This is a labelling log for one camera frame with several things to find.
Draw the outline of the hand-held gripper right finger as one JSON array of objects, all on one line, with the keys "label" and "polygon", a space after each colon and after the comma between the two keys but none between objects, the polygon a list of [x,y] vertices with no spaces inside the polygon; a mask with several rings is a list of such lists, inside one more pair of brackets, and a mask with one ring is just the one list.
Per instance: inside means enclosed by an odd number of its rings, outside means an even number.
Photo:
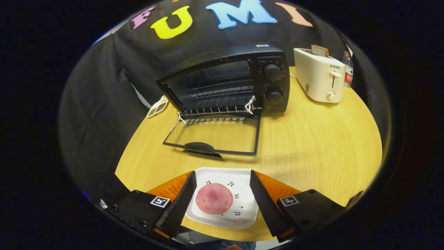
[{"label": "hand-held gripper right finger", "polygon": [[300,191],[253,170],[249,186],[268,230],[280,243],[322,229],[362,195],[362,191],[358,192],[346,206],[341,206],[315,189]]}]

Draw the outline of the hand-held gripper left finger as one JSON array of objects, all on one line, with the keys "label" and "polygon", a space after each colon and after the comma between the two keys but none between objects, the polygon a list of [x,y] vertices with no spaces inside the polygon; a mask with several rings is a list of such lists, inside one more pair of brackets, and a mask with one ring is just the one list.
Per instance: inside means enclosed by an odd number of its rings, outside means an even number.
[{"label": "hand-held gripper left finger", "polygon": [[101,206],[113,218],[144,236],[175,237],[197,188],[196,172],[177,176],[148,192],[127,191]]}]

